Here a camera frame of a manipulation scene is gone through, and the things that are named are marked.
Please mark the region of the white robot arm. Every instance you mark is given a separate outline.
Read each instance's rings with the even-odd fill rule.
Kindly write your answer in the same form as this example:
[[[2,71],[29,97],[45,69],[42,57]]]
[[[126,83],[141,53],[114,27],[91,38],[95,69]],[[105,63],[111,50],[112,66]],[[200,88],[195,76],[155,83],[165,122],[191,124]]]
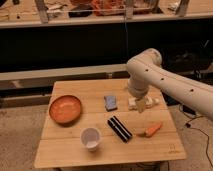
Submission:
[[[130,94],[141,99],[152,85],[213,121],[213,86],[166,71],[161,63],[162,56],[154,48],[129,59],[126,70]]]

